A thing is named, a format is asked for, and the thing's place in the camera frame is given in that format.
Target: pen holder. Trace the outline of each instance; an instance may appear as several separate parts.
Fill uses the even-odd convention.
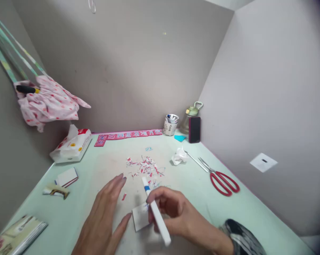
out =
[[[168,136],[174,135],[175,129],[176,129],[176,126],[178,125],[178,120],[179,120],[178,116],[175,115],[175,117],[177,117],[177,119],[171,120],[166,116],[164,120],[164,126],[163,126],[163,133],[165,135],[168,135]]]

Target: wall plate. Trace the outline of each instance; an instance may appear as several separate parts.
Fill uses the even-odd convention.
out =
[[[250,162],[250,164],[257,168],[260,172],[266,172],[272,166],[278,164],[278,162],[265,155],[264,153],[260,153]]]

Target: scissors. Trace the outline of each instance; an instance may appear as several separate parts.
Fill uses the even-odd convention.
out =
[[[209,175],[209,176],[210,176],[210,180],[211,180],[213,186],[214,186],[214,187],[217,189],[217,191],[219,191],[222,195],[227,196],[227,197],[230,197],[230,196],[232,195],[232,191],[233,191],[234,193],[238,193],[238,192],[240,191],[239,185],[238,185],[231,177],[229,177],[228,175],[226,175],[226,174],[224,174],[224,173],[222,173],[222,172],[217,172],[217,171],[213,170],[212,168],[209,167],[209,165],[208,165],[202,158],[199,158],[199,159],[200,159],[201,163],[204,164],[205,167],[207,167],[207,169],[209,170],[209,172],[210,172],[210,175]],[[231,182],[234,183],[235,188],[224,178],[224,176],[227,177]],[[232,191],[230,191],[230,190],[221,182],[221,180],[219,180],[219,178],[222,179],[222,180],[225,182],[225,184],[227,184],[227,186],[229,186],[229,187],[231,188]],[[224,190],[225,190],[227,193],[225,193],[225,192],[223,192],[222,190],[220,190],[220,189],[217,187],[217,185],[214,183],[213,179],[215,179],[215,180],[224,188]]]

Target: water bottle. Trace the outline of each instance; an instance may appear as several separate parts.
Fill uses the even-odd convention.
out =
[[[189,132],[189,118],[190,117],[195,117],[198,115],[199,110],[201,109],[201,107],[203,107],[203,103],[196,101],[194,103],[194,106],[190,106],[187,108],[186,110],[186,115],[184,116],[182,122],[181,122],[181,126],[179,128],[180,132],[183,134],[188,134]]]

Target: black phone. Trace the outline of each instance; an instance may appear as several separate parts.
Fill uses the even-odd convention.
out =
[[[188,136],[189,143],[200,142],[200,127],[201,127],[200,117],[189,118],[189,136]]]

